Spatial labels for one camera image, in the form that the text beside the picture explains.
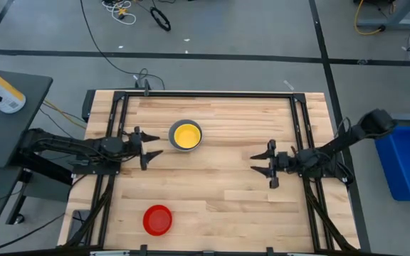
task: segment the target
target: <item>red plate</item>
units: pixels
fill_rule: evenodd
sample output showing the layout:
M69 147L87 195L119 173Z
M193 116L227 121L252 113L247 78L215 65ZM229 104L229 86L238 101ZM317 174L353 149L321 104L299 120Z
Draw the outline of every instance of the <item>red plate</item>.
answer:
M161 205L150 207L143 216L143 227L150 235L163 235L172 226L172 213Z

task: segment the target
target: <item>plastic bottle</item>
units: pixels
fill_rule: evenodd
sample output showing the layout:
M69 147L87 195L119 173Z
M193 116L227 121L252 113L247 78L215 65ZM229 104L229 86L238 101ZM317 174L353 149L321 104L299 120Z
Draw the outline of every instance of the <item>plastic bottle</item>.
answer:
M11 114L19 111L26 102L25 95L15 89L7 81L0 77L0 110Z

